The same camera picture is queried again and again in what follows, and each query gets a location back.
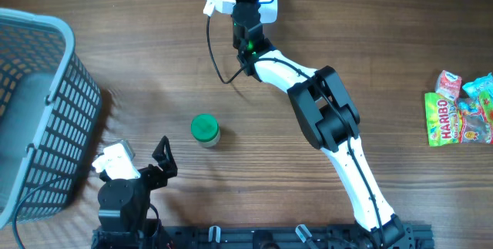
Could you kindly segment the haribo gummy bag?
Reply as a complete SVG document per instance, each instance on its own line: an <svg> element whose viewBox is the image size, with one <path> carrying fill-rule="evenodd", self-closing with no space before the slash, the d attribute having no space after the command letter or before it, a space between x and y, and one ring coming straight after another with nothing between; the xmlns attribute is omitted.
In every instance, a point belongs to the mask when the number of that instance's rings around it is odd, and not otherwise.
<svg viewBox="0 0 493 249"><path fill-rule="evenodd" d="M438 93L424 94L431 147L455 143L492 143L492 124L476 99L447 99Z"/></svg>

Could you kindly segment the teal snack packet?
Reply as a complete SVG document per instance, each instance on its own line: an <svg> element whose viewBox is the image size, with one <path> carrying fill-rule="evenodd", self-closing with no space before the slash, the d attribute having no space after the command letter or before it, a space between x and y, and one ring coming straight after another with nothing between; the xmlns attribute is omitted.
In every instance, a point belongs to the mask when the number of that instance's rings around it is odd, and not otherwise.
<svg viewBox="0 0 493 249"><path fill-rule="evenodd" d="M469 97L477 99L483 92L487 92L489 96L492 96L492 85L493 78L492 73L490 72L486 76L479 77L473 82L465 83L462 86L462 89Z"/></svg>

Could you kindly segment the green lid plastic jar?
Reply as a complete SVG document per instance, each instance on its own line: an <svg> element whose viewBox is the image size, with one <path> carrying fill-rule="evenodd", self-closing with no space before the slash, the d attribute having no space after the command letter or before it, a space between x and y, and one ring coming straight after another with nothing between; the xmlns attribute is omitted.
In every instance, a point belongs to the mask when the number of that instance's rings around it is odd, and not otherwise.
<svg viewBox="0 0 493 249"><path fill-rule="evenodd" d="M206 148L215 146L220 140L220 125L216 118L208 113L195 116L190 130L197 143Z"/></svg>

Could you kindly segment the red small snack pack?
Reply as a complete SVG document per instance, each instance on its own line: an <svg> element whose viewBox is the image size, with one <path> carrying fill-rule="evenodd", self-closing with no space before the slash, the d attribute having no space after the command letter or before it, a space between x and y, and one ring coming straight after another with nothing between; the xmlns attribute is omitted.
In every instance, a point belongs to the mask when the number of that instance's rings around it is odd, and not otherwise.
<svg viewBox="0 0 493 249"><path fill-rule="evenodd" d="M455 101L461 91L462 78L451 72L443 70L438 76L435 92L443 97Z"/></svg>

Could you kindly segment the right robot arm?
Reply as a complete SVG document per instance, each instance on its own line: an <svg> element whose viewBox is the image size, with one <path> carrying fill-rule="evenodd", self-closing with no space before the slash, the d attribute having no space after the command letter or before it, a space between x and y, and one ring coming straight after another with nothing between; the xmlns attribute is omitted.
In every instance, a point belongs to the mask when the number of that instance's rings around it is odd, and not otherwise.
<svg viewBox="0 0 493 249"><path fill-rule="evenodd" d="M333 164L350 198L361 244L389 248L404 227L380 191L366 161L359 112L330 66L308 69L286 58L263 34L260 0L235 0L233 47L242 71L276 86L290 100L308 143Z"/></svg>

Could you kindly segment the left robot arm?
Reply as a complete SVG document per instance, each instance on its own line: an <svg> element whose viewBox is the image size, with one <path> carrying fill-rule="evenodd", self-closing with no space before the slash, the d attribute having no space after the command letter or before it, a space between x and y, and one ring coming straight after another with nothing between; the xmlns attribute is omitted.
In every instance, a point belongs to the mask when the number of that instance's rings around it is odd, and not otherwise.
<svg viewBox="0 0 493 249"><path fill-rule="evenodd" d="M163 136L152 153L155 165L136 169L135 153L127 140L103 149L92 162L104 185L98 192L99 227L93 231L92 248L174 248L161 220L148 218L153 190L166 187L177 175L169 139Z"/></svg>

